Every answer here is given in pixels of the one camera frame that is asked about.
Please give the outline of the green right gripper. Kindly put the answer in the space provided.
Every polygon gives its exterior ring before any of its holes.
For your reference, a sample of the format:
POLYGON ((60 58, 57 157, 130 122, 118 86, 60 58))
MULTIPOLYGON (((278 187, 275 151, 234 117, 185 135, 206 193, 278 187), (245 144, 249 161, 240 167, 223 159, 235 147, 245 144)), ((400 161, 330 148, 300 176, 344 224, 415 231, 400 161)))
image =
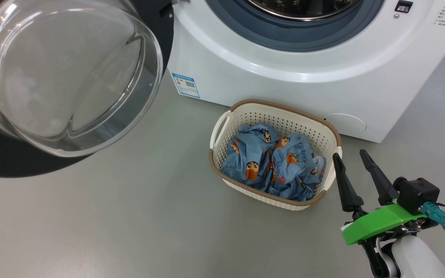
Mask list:
POLYGON ((420 231, 436 227, 437 223, 423 214, 413 215, 394 200, 399 197, 384 172, 365 149, 360 150, 365 169, 371 174, 378 192, 380 209, 366 213, 362 210, 363 199, 359 197, 348 176, 339 153, 332 156, 339 190, 341 207, 344 212, 354 212, 353 222, 345 223, 341 229, 347 245, 360 245, 369 261, 375 278, 400 278, 401 268, 394 257, 394 243, 381 245, 381 242, 398 240, 404 236, 416 236, 420 231))

